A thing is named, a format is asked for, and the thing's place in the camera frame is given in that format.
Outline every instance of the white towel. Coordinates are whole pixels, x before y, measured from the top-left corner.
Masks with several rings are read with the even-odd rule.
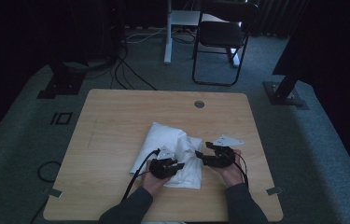
[[[165,184],[171,188],[200,189],[202,180],[202,161],[195,156],[195,150],[201,151],[202,139],[188,136],[183,130],[153,122],[145,143],[143,144],[139,155],[137,156],[131,174],[134,174],[140,167],[145,157],[157,148],[166,148],[175,154],[173,160],[184,162],[183,169],[177,171],[177,174]],[[150,156],[150,159],[156,159],[156,155]],[[146,170],[143,166],[140,173]]]

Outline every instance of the person's left hand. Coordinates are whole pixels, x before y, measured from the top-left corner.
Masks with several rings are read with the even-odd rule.
[[[149,166],[151,161],[147,161],[146,170],[149,171]],[[153,197],[158,194],[163,185],[168,182],[171,177],[167,177],[164,179],[159,179],[155,177],[151,172],[147,172],[143,174],[142,178],[142,187],[146,189]]]

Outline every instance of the sleeve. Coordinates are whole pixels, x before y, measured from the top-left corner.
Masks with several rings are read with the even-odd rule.
[[[140,187],[125,201],[103,213],[99,222],[101,224],[140,224],[152,202],[151,194]]]
[[[254,202],[246,184],[238,184],[225,190],[230,224],[269,223],[261,208]]]

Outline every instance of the desk leg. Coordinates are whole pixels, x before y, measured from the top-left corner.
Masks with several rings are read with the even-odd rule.
[[[168,24],[166,27],[167,36],[166,36],[166,47],[165,47],[165,58],[163,62],[165,64],[171,63],[172,58],[172,0],[168,0]]]

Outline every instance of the hand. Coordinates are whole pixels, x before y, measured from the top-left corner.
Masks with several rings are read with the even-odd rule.
[[[233,152],[235,153],[235,162],[239,166],[241,166],[241,163],[240,163],[241,158],[239,157],[239,155],[241,155],[241,150],[234,149]],[[227,187],[244,183],[242,172],[239,170],[239,168],[235,164],[231,164],[230,166],[227,166],[225,168],[216,168],[216,167],[211,167],[211,168],[221,175]]]
[[[149,165],[151,161],[147,161],[146,170],[149,171]],[[159,179],[155,177],[151,172],[143,174],[142,187],[146,189],[153,197],[158,194],[163,185],[168,182],[171,177]]]

